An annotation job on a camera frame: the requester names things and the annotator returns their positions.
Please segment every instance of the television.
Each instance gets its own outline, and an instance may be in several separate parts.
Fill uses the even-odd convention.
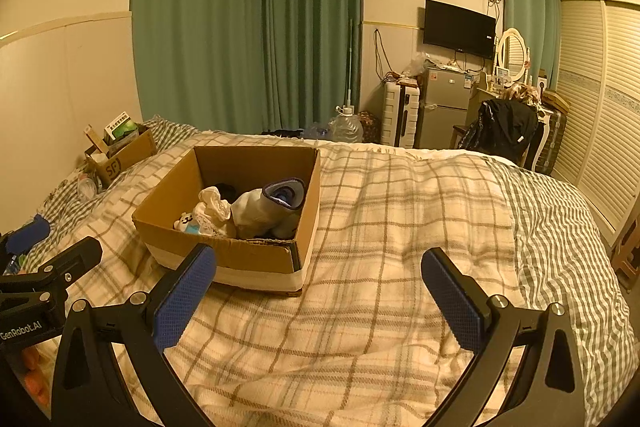
[[[494,58],[495,18],[453,4],[424,2],[424,44]]]

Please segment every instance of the open cardboard box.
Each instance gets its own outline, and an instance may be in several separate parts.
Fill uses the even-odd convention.
[[[174,230],[174,221],[191,212],[199,192],[218,183],[238,195],[284,178],[300,178],[305,202],[290,241],[229,239]],[[215,282],[246,289],[296,292],[305,281],[318,227],[320,152],[311,147],[194,147],[159,182],[132,215],[140,237],[163,266],[175,269],[191,249],[205,243],[216,253]]]
[[[84,152],[89,165],[95,169],[101,179],[103,187],[111,185],[121,172],[158,152],[151,130],[144,125],[139,125],[138,132],[140,135],[133,142],[124,146],[106,162],[96,163],[91,158],[91,154],[97,150],[95,145]]]

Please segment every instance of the black suitcase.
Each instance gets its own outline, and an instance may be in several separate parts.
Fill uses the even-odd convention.
[[[558,151],[560,150],[560,144],[562,143],[562,136],[564,136],[564,128],[566,127],[566,115],[558,111],[555,107],[547,105],[546,103],[543,103],[542,107],[548,109],[549,111],[552,111],[553,114],[549,119],[549,136],[546,138],[545,146],[542,148],[540,158],[538,158],[536,172],[550,176],[551,171],[556,164],[556,158],[558,158]],[[526,169],[530,169],[531,165],[533,164],[533,158],[535,157],[536,151],[540,146],[543,133],[544,126],[539,125],[538,129],[536,129],[536,133],[531,139],[531,144],[529,145],[529,152],[527,153],[527,158],[524,162],[524,167]]]

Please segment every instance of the metal bolt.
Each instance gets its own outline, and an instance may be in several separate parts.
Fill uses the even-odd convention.
[[[129,301],[131,304],[139,305],[146,301],[146,293],[144,292],[135,292],[132,296],[129,297]]]
[[[71,309],[75,312],[81,312],[84,308],[86,308],[86,301],[84,299],[78,299],[74,302],[73,306],[71,306]]]
[[[554,302],[551,304],[551,312],[558,315],[558,317],[562,317],[562,315],[564,315],[564,306],[560,303]]]
[[[496,308],[506,308],[509,305],[509,300],[504,295],[493,295],[491,297],[491,303]]]

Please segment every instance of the bed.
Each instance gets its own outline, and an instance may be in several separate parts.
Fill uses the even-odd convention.
[[[399,150],[198,132],[154,118],[159,153],[89,203],[74,176],[39,211],[50,237],[36,269],[75,241],[102,244],[101,264],[69,288],[101,306],[148,291],[165,272],[131,214],[195,145],[315,145],[321,149],[318,231],[302,295],[279,298],[212,285],[180,343],[165,351],[218,426],[421,426],[471,354],[460,349],[420,277],[443,247],[484,291],[517,306],[566,303],[577,337],[586,425],[609,412],[638,367],[628,307],[587,204],[570,185],[465,151]],[[51,379],[59,339],[40,344]],[[123,349],[124,377],[141,413],[158,421]],[[513,378],[514,350],[482,419]]]

